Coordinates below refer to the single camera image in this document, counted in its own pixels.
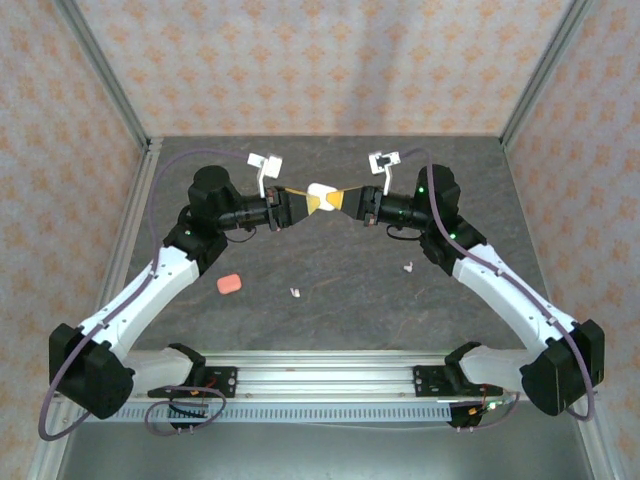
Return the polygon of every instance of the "yellow object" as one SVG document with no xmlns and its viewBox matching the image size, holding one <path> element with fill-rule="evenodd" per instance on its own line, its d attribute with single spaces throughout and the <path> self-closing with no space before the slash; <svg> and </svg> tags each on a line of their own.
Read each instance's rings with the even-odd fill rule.
<svg viewBox="0 0 640 480">
<path fill-rule="evenodd" d="M 309 210 L 309 215 L 315 212 L 320 206 L 320 199 L 315 195 L 307 195 L 307 210 Z"/>
<path fill-rule="evenodd" d="M 340 210 L 342 208 L 342 199 L 344 198 L 344 190 L 338 190 L 337 192 L 327 193 L 327 202 L 335 208 Z"/>
<path fill-rule="evenodd" d="M 302 195 L 307 198 L 307 212 L 311 215 L 320 206 L 320 199 L 315 195 L 309 195 L 307 192 L 301 192 L 300 190 L 294 190 L 293 188 L 285 188 L 285 192 L 294 193 L 296 195 Z"/>
</svg>

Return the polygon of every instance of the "metal frame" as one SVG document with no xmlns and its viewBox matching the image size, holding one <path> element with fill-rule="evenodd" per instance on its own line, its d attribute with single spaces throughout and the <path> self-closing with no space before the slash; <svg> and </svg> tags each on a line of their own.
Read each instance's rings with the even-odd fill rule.
<svg viewBox="0 0 640 480">
<path fill-rule="evenodd" d="M 87 58 L 93 65 L 102 80 L 102 84 L 106 88 L 109 96 L 113 100 L 118 111 L 122 114 L 122 118 L 131 132 L 134 140 L 137 142 L 140 150 L 146 148 L 149 136 L 146 134 L 138 115 L 131 106 L 127 95 L 124 93 L 120 82 L 118 81 L 113 69 L 109 65 L 98 41 L 93 36 L 91 28 L 84 18 L 80 7 L 75 0 L 54 0 L 58 6 L 60 13 L 65 18 L 71 31 L 74 33 L 78 43 L 84 50 Z"/>
<path fill-rule="evenodd" d="M 54 1 L 143 150 L 97 302 L 100 306 L 113 298 L 124 285 L 162 139 L 148 138 L 75 0 Z M 515 138 L 592 3 L 593 0 L 575 0 L 569 7 L 500 137 L 505 149 Z M 239 403 L 415 402 L 411 367 L 416 364 L 442 364 L 443 356 L 393 351 L 226 352 L 208 354 L 207 362 L 231 364 L 241 369 L 244 379 L 241 379 L 238 396 L 234 399 Z M 131 399 L 133 402 L 145 400 Z M 451 399 L 437 399 L 440 402 L 448 400 Z M 70 419 L 77 417 L 79 410 L 72 402 L 58 397 L 52 405 L 49 428 L 54 431 L 62 429 Z M 595 478 L 623 479 L 625 476 L 607 427 L 607 415 L 606 408 L 598 401 L 598 417 L 593 422 L 581 423 L 580 432 Z M 57 478 L 66 446 L 66 439 L 53 443 L 40 441 L 28 478 Z"/>
<path fill-rule="evenodd" d="M 573 35 L 582 24 L 582 20 L 592 4 L 593 0 L 574 0 L 569 6 L 551 43 L 542 55 L 542 58 L 540 58 L 515 109 L 511 113 L 502 135 L 500 135 L 500 143 L 502 143 L 505 149 L 509 148 L 509 145 L 513 142 L 519 129 L 522 127 L 524 120 L 533 109 L 536 100 L 544 90 L 556 65 L 562 58 L 562 54 L 566 51 Z"/>
</svg>

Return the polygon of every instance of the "pink sponge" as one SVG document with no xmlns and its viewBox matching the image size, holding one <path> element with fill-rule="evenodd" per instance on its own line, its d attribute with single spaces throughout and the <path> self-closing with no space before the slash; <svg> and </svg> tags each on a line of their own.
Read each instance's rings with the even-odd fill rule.
<svg viewBox="0 0 640 480">
<path fill-rule="evenodd" d="M 222 295 L 237 292 L 241 288 L 242 280 L 240 280 L 240 275 L 238 275 L 237 273 L 234 273 L 233 275 L 227 275 L 226 277 L 218 279 L 218 291 Z"/>
</svg>

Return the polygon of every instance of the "small white object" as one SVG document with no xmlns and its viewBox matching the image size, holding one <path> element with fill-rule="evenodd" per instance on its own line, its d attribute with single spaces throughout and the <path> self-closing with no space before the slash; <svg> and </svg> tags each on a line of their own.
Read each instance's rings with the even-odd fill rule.
<svg viewBox="0 0 640 480">
<path fill-rule="evenodd" d="M 312 183 L 307 187 L 307 193 L 309 195 L 314 195 L 320 199 L 320 206 L 318 208 L 327 212 L 335 210 L 335 207 L 327 202 L 327 194 L 337 191 L 337 188 L 330 187 L 329 185 L 323 185 L 321 183 Z"/>
<path fill-rule="evenodd" d="M 400 154 L 398 152 L 385 153 L 373 152 L 369 154 L 369 166 L 371 167 L 371 173 L 374 175 L 380 175 L 384 173 L 386 175 L 384 181 L 383 194 L 386 196 L 391 188 L 391 180 L 393 175 L 391 173 L 391 167 L 400 163 Z"/>
<path fill-rule="evenodd" d="M 256 177 L 258 180 L 258 191 L 260 192 L 260 197 L 265 198 L 264 177 L 278 178 L 280 176 L 282 157 L 269 155 L 269 158 L 265 158 L 256 153 L 250 153 L 247 164 L 258 169 L 258 175 Z"/>
</svg>

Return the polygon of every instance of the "wire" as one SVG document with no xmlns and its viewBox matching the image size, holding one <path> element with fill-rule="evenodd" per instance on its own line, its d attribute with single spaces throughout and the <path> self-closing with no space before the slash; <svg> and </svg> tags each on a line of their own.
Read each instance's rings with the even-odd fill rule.
<svg viewBox="0 0 640 480">
<path fill-rule="evenodd" d="M 151 283 L 151 281 L 153 280 L 153 275 L 155 274 L 155 267 L 158 265 L 158 260 L 160 257 L 160 244 L 158 242 L 158 233 L 156 231 L 156 225 L 154 222 L 155 198 L 156 198 L 156 190 L 158 187 L 158 183 L 160 182 L 164 174 L 167 172 L 167 170 L 171 168 L 175 163 L 187 157 L 201 154 L 201 153 L 222 155 L 222 156 L 240 158 L 240 159 L 244 159 L 246 157 L 245 155 L 240 155 L 232 152 L 225 152 L 222 150 L 214 150 L 211 148 L 198 148 L 193 150 L 187 150 L 185 152 L 177 154 L 171 160 L 169 160 L 167 164 L 164 165 L 164 167 L 158 172 L 158 175 L 153 179 L 153 182 L 151 184 L 151 190 L 149 193 L 149 215 L 147 216 L 147 219 L 149 224 L 149 230 L 151 232 L 151 244 L 153 245 L 153 259 L 151 260 L 151 270 L 149 271 L 149 275 L 143 280 L 140 286 L 124 302 L 122 302 L 119 306 L 117 306 L 109 314 L 107 314 L 107 316 L 104 317 L 104 319 L 102 320 L 102 324 L 96 325 L 87 335 L 85 335 L 85 337 L 82 338 L 82 340 L 80 340 L 78 345 L 76 345 L 76 347 L 71 351 L 71 353 L 69 353 L 69 356 L 65 359 L 65 361 L 62 362 L 60 369 L 58 369 L 58 371 L 53 377 L 53 380 L 51 381 L 51 384 L 49 385 L 49 389 L 45 394 L 44 400 L 42 402 L 42 407 L 40 409 L 40 415 L 38 418 L 38 434 L 40 435 L 40 438 L 42 438 L 43 440 L 50 442 L 53 440 L 58 440 L 68 435 L 69 433 L 74 431 L 76 428 L 78 428 L 89 417 L 89 415 L 91 415 L 89 412 L 85 412 L 84 414 L 82 414 L 80 418 L 78 418 L 78 420 L 72 423 L 69 427 L 65 428 L 64 430 L 56 434 L 51 435 L 47 432 L 47 415 L 49 414 L 49 409 L 51 408 L 51 402 L 53 401 L 53 397 L 56 393 L 56 390 L 58 389 L 58 386 L 60 385 L 60 382 L 62 381 L 62 378 L 69 370 L 69 367 L 71 367 L 71 364 L 73 363 L 73 361 L 78 357 L 78 355 L 80 355 L 80 352 L 82 351 L 82 349 L 93 339 L 93 337 L 95 337 L 100 330 L 106 327 L 109 324 L 109 322 L 111 322 L 111 320 L 113 320 L 120 312 L 122 312 L 125 308 L 131 305 L 131 303 L 133 303 L 142 294 L 142 292 L 144 292 L 144 290 L 147 288 L 149 283 Z"/>
<path fill-rule="evenodd" d="M 484 407 L 486 406 L 485 402 L 487 401 L 487 391 L 489 390 L 489 385 L 485 383 L 482 388 L 484 389 L 484 394 L 482 395 L 482 408 L 484 409 Z"/>
<path fill-rule="evenodd" d="M 196 412 L 189 412 L 188 410 L 182 410 L 181 408 L 176 407 L 175 404 L 169 405 L 169 409 L 176 413 L 179 413 L 180 415 L 184 415 L 185 417 L 207 418 L 207 416 L 204 413 L 196 413 Z"/>
<path fill-rule="evenodd" d="M 231 243 L 245 243 L 248 242 L 249 240 L 251 240 L 253 237 L 256 236 L 256 233 L 258 233 L 258 229 L 256 227 L 251 227 L 250 230 L 248 230 L 249 232 L 252 232 L 251 235 L 249 235 L 247 238 L 244 238 L 242 240 L 234 240 L 233 238 L 229 238 L 229 236 L 225 233 L 224 236 L 226 237 L 228 242 Z"/>
<path fill-rule="evenodd" d="M 575 340 L 573 339 L 573 337 L 571 337 L 569 332 L 567 332 L 567 330 L 560 324 L 560 322 L 557 321 L 557 319 L 547 309 L 547 307 L 545 307 L 536 298 L 535 295 L 533 295 L 527 288 L 525 288 L 524 285 L 522 285 L 513 276 L 511 276 L 507 272 L 504 272 L 502 269 L 500 269 L 496 265 L 494 265 L 491 262 L 488 262 L 488 261 L 478 257 L 477 255 L 474 255 L 473 253 L 471 253 L 467 249 L 463 248 L 461 245 L 459 245 L 457 242 L 455 242 L 449 236 L 449 233 L 447 232 L 447 229 L 445 228 L 444 224 L 442 223 L 442 219 L 440 218 L 440 213 L 438 211 L 438 203 L 436 202 L 435 182 L 434 182 L 434 179 L 433 179 L 433 163 L 431 161 L 431 154 L 427 150 L 425 150 L 424 148 L 414 148 L 414 149 L 409 150 L 408 152 L 405 152 L 404 154 L 402 154 L 401 157 L 408 157 L 408 156 L 411 156 L 411 155 L 413 155 L 415 153 L 418 153 L 418 152 L 422 152 L 427 156 L 427 163 L 428 163 L 427 181 L 428 181 L 428 187 L 429 187 L 429 203 L 431 204 L 431 211 L 433 213 L 433 219 L 436 222 L 436 226 L 438 227 L 438 231 L 444 237 L 445 241 L 447 241 L 447 243 L 449 243 L 449 245 L 451 245 L 453 248 L 455 248 L 459 253 L 461 253 L 465 257 L 468 257 L 468 258 L 472 259 L 473 261 L 479 263 L 480 265 L 483 265 L 484 267 L 486 267 L 489 270 L 491 270 L 492 272 L 494 272 L 496 275 L 500 275 L 503 278 L 505 278 L 520 293 L 522 293 L 531 303 L 533 303 L 533 305 L 535 305 L 536 308 L 538 310 L 540 310 L 542 315 L 544 315 L 544 317 L 547 319 L 547 321 L 551 325 L 553 325 L 560 332 L 560 334 L 566 340 L 567 345 L 569 345 L 569 348 L 571 349 L 571 352 L 573 353 L 573 356 L 575 357 L 576 362 L 578 363 L 578 368 L 580 369 L 580 373 L 582 374 L 582 379 L 584 381 L 585 390 L 586 390 L 586 393 L 587 393 L 587 405 L 588 406 L 587 406 L 587 414 L 586 415 L 580 415 L 579 413 L 575 412 L 571 407 L 568 407 L 567 411 L 569 412 L 569 414 L 571 416 L 577 418 L 578 420 L 582 420 L 582 421 L 591 420 L 593 418 L 593 416 L 595 415 L 595 396 L 594 396 L 594 393 L 593 393 L 593 384 L 591 382 L 591 377 L 589 376 L 589 370 L 587 369 L 587 365 L 585 364 L 584 358 L 582 357 L 582 354 L 580 353 L 580 349 L 576 345 Z"/>
<path fill-rule="evenodd" d="M 402 240 L 403 242 L 417 242 L 418 240 L 420 240 L 420 235 L 418 235 L 417 237 L 399 237 L 398 235 L 392 235 L 391 233 L 389 233 L 391 227 L 394 227 L 398 232 L 402 230 L 395 225 L 387 225 L 387 236 L 389 238 L 393 238 L 394 240 Z"/>
<path fill-rule="evenodd" d="M 162 387 L 162 389 L 164 390 L 173 390 L 173 391 L 187 391 L 187 392 L 191 392 L 193 390 L 198 390 L 199 392 L 203 392 L 203 393 L 212 393 L 214 395 L 216 395 L 217 397 L 219 397 L 222 400 L 222 405 L 220 406 L 220 408 L 218 409 L 218 411 L 215 413 L 215 415 L 212 415 L 209 419 L 205 420 L 204 422 L 196 425 L 195 427 L 193 425 L 189 426 L 189 433 L 193 433 L 196 430 L 200 430 L 202 428 L 205 428 L 209 425 L 211 425 L 213 422 L 216 421 L 216 419 L 222 415 L 222 412 L 224 411 L 224 409 L 227 406 L 227 397 L 224 396 L 224 394 L 220 391 L 220 390 L 215 390 L 213 388 L 207 388 L 207 387 L 187 387 L 187 386 L 175 386 L 175 385 L 167 385 L 165 387 Z M 193 402 L 176 402 L 174 400 L 160 400 L 159 402 L 154 403 L 153 405 L 151 405 L 148 409 L 147 412 L 144 415 L 144 425 L 145 427 L 147 427 L 147 430 L 152 433 L 153 435 L 157 435 L 159 437 L 171 437 L 173 435 L 180 435 L 182 433 L 182 428 L 178 428 L 177 430 L 158 430 L 157 428 L 155 428 L 153 426 L 153 423 L 151 423 L 150 417 L 151 417 L 151 413 L 153 412 L 153 410 L 156 407 L 159 407 L 161 405 L 179 405 L 181 407 L 193 407 L 196 404 L 194 404 Z"/>
</svg>

